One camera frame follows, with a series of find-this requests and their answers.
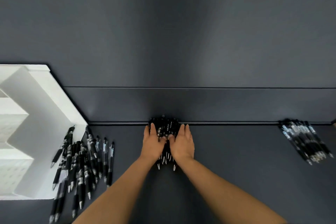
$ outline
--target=bundle of pens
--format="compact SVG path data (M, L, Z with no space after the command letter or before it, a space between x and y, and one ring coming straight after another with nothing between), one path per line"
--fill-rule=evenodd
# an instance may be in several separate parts
M327 155L334 157L325 143L307 121L283 120L279 128L299 155L310 165L319 163Z
M164 115L159 118L152 118L148 122L149 129L151 128L151 123L154 123L155 125L155 129L156 129L157 137L159 138L159 141L161 137L168 138L170 134L176 137L180 129L180 124L177 121L177 119L165 118ZM160 163L163 165L163 164L167 164L167 162L173 162L173 170L175 171L177 164L170 153L169 140L166 141L162 154L160 158L156 161L157 168L160 169Z
M52 161L53 166L62 154L52 185L52 189L54 190L56 185L59 184L52 205L49 223L58 221L63 211L67 190L68 193L72 190L75 191L72 207L72 217L74 218L77 215L78 207L82 209L84 205L86 193L88 198L91 199L91 193L95 190L103 173L107 186L109 187L112 184L114 143L110 147L111 157L110 167L108 167L106 138L103 144L104 156L102 162L102 149L99 136L97 136L97 139L94 139L89 127L86 127L87 145L84 145L82 141L72 144L73 130L74 127L69 128L62 147L57 151Z

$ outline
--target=forearm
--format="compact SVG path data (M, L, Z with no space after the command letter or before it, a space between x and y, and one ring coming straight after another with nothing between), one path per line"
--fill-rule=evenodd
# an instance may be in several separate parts
M227 224L283 224L284 218L269 207L222 179L194 159L178 163L212 211Z
M95 200L74 224L127 223L152 163L138 158L116 182Z

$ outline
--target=gray wall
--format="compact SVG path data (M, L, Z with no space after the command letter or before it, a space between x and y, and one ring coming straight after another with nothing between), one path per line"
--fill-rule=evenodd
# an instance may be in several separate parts
M315 126L336 152L336 129ZM115 141L113 181L137 159L143 126L97 126L94 135ZM195 159L261 200L290 223L333 224L336 221L336 162L328 158L309 166L276 126L191 126ZM91 201L106 189L100 181ZM72 221L73 195L67 195L59 221ZM47 223L52 201L0 201L3 224ZM149 172L131 223L218 223L187 177L177 168Z
M276 91L260 91L263 102L256 100L256 105L265 103L261 109L268 111L254 119L279 120L286 114L311 121L335 118L336 94L325 97L320 89L336 87L335 0L1 1L0 63L48 64L91 121L143 120L162 110L136 117L126 109L119 117L111 102L110 115L97 117L100 106L86 109L93 97L72 87L93 87L89 94L97 99L125 94L118 87L313 88L307 97L293 91L293 101L278 102ZM117 88L102 96L96 87ZM159 91L154 98L165 94ZM244 106L254 99L250 93L227 105ZM183 89L174 96L181 102L168 103L170 110L182 106L182 116L193 109L195 101L184 98ZM224 99L220 95L216 101ZM128 100L125 95L115 104L124 107ZM140 100L132 101L140 105ZM230 108L215 115L209 105L200 107L207 121L247 119Z

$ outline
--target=dark table surface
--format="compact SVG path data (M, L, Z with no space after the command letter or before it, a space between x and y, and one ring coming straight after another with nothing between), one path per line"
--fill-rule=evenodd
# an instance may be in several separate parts
M336 129L315 126L336 152ZM94 135L115 141L113 181L140 154L142 126L92 127ZM276 126L191 126L195 159L274 209L291 223L335 223L336 160L309 166ZM106 190L101 180L85 208ZM71 218L72 193L58 223ZM48 223L52 200L0 201L2 224ZM145 180L130 223L218 223L177 168L153 167Z

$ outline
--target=hand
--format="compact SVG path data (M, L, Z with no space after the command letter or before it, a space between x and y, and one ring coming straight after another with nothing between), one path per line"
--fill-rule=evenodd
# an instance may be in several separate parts
M184 124L182 124L176 139L173 135L169 135L168 139L171 155L177 164L185 158L194 158L195 145L189 125L184 127Z
M154 123L150 125L150 133L148 126L146 126L143 133L140 158L147 159L150 161L151 165L154 165L155 161L161 156L166 140L165 137L161 137L159 141Z

